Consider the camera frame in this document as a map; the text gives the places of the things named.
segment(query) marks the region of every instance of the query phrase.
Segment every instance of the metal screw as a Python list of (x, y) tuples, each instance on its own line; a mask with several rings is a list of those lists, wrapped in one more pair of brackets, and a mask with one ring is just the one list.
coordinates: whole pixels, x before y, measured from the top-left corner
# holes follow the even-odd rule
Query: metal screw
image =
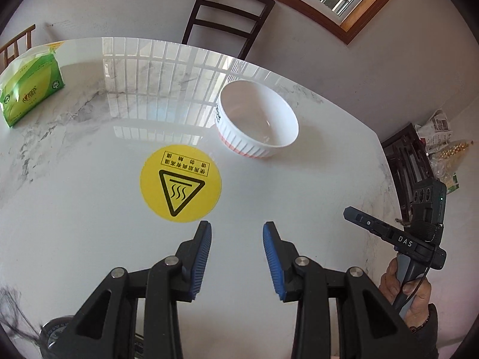
[(298, 266), (307, 266), (310, 263), (310, 260), (306, 258), (305, 256), (298, 256), (295, 259), (295, 263)]
[(351, 267), (349, 269), (349, 273), (355, 277), (355, 278), (359, 278), (361, 277), (361, 275), (364, 273), (363, 269), (360, 268), (360, 267)]
[(174, 266), (176, 265), (180, 260), (176, 256), (167, 256), (165, 258), (165, 265), (167, 266)]
[(113, 278), (121, 278), (125, 275), (125, 269), (121, 267), (116, 267), (112, 270), (111, 275)]

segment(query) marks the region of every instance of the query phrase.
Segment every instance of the green tissue package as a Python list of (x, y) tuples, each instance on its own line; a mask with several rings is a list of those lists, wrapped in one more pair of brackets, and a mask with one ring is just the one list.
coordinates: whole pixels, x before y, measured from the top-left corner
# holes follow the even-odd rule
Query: green tissue package
[(34, 47), (0, 75), (0, 107), (9, 127), (65, 86), (54, 52), (62, 43)]

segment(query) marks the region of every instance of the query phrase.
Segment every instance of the cable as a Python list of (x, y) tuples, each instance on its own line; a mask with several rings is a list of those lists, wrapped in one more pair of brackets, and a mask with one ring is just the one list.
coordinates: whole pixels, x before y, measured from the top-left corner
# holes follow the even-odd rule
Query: cable
[(414, 296), (416, 295), (416, 292), (418, 291), (419, 287), (422, 285), (422, 283), (424, 282), (425, 278), (426, 278), (426, 275), (429, 271), (429, 269), (431, 268), (431, 266), (433, 265), (433, 261), (434, 261), (434, 257), (436, 256), (436, 251), (437, 251), (437, 245), (435, 244), (434, 245), (434, 251), (433, 251), (433, 254), (431, 256), (431, 260), (429, 261), (429, 265), (425, 271), (425, 273), (422, 275), (421, 277), (421, 280), (419, 281), (419, 284), (416, 286), (416, 289), (414, 289), (414, 291), (411, 293), (411, 295), (406, 299), (406, 301), (404, 301), (403, 305), (400, 307), (400, 309), (402, 309), (402, 307), (404, 305), (406, 305), (412, 298), (414, 298)]

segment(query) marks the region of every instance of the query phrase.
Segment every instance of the yellow warning sticker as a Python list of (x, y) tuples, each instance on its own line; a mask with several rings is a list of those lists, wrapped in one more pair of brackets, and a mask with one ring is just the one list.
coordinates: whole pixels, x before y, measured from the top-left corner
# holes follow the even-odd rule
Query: yellow warning sticker
[(187, 223), (199, 220), (215, 207), (221, 177), (203, 151), (171, 145), (147, 159), (141, 170), (140, 188), (148, 206), (159, 216)]

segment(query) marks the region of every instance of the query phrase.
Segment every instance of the white bowl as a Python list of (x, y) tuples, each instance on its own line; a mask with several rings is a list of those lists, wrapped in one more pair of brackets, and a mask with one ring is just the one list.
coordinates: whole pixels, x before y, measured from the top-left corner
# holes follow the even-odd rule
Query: white bowl
[(216, 127), (234, 152), (250, 158), (272, 156), (298, 137), (298, 119), (274, 90), (251, 81), (227, 84), (216, 105)]

